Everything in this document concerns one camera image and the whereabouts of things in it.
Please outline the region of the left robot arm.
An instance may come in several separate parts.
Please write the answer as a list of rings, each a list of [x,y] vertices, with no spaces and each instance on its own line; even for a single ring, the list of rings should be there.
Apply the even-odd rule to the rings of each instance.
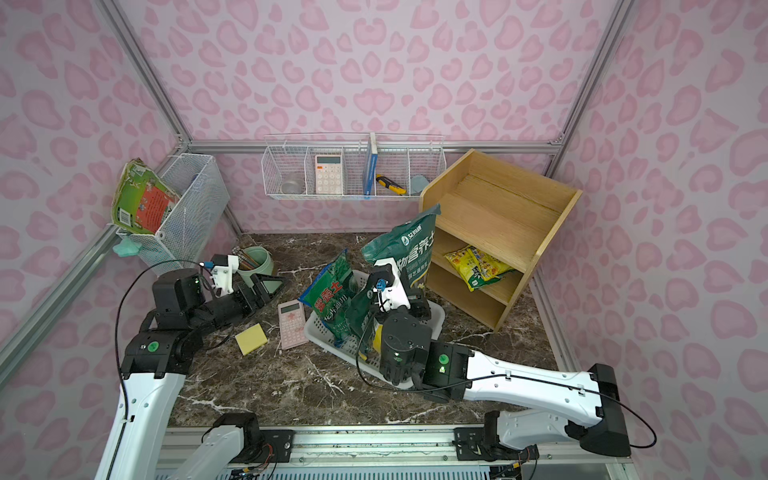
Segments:
[[[268,289],[285,278],[257,275],[227,295],[206,300],[198,268],[167,272],[154,282],[155,307],[117,357],[120,397],[96,476],[151,479],[178,394],[204,349],[207,335],[244,323],[276,297]],[[230,463],[271,462],[253,413],[225,413],[203,434],[200,445],[176,470],[176,479],[213,479]]]

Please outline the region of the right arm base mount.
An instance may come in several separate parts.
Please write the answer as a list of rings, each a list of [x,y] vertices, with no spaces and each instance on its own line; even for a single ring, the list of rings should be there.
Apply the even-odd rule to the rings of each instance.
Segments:
[[[459,461],[514,461],[527,463],[538,460],[538,447],[529,445],[516,450],[501,444],[491,444],[485,439],[483,427],[457,427],[453,429],[453,442]]]

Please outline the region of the white plastic perforated basket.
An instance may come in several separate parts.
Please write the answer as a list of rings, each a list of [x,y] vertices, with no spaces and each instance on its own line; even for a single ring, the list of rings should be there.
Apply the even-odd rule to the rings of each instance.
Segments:
[[[437,340],[444,324],[445,311],[440,305],[431,300],[428,301],[428,304],[430,307],[430,319],[426,322],[426,325],[431,329],[431,339]],[[304,334],[310,342],[320,347],[323,351],[336,356],[352,366],[356,365],[355,360],[358,354],[359,339],[354,335],[350,334],[337,346],[334,334],[323,325],[315,313],[311,313],[306,321]],[[366,375],[371,375],[378,380],[384,381],[385,378],[379,371],[381,355],[374,348],[375,343],[380,345],[381,342],[375,341],[375,337],[376,329],[370,327],[365,347],[361,350],[362,353],[367,354],[367,358],[360,359],[359,366]]]

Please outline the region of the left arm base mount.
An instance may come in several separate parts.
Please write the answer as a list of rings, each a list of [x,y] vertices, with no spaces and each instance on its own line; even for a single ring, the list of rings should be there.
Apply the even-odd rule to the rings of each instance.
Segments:
[[[287,464],[291,460],[295,434],[290,429],[256,432],[241,426],[223,425],[208,432],[202,444],[209,446],[223,442],[223,459],[229,464]]]

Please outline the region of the light green blue soil bag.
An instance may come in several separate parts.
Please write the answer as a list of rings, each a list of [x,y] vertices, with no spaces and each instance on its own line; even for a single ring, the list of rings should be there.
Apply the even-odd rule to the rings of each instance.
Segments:
[[[299,296],[334,337],[340,346],[352,334],[346,319],[346,310],[359,292],[358,282],[349,263],[348,251],[343,250],[316,276],[311,285]]]

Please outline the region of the dark green soil bag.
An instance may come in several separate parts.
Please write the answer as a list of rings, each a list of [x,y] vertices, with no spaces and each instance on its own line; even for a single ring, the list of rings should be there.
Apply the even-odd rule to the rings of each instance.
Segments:
[[[368,361],[378,355],[381,351],[380,310],[367,284],[352,298],[345,316],[352,334],[358,339],[360,359]]]
[[[410,287],[424,289],[431,265],[436,220],[440,214],[440,205],[434,205],[374,238],[361,249],[364,260],[373,265],[378,260],[392,258],[401,272],[407,272]]]

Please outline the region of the dark green soil bag front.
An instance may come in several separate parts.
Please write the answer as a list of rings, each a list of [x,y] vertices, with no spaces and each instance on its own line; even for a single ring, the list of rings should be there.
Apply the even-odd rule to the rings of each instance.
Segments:
[[[367,284],[352,298],[345,316],[352,334],[358,339],[360,359],[368,361],[378,355],[381,351],[380,310]]]

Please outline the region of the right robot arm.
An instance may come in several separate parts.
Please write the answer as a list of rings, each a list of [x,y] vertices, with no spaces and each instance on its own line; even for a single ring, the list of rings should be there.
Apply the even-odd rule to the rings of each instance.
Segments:
[[[432,401],[490,401],[532,410],[527,417],[487,414],[488,448],[522,450],[568,439],[593,454],[630,455],[611,366],[597,363],[586,371],[560,372],[517,365],[432,339],[425,322],[381,293],[371,309],[383,323],[379,371],[392,386],[409,379],[411,392]]]

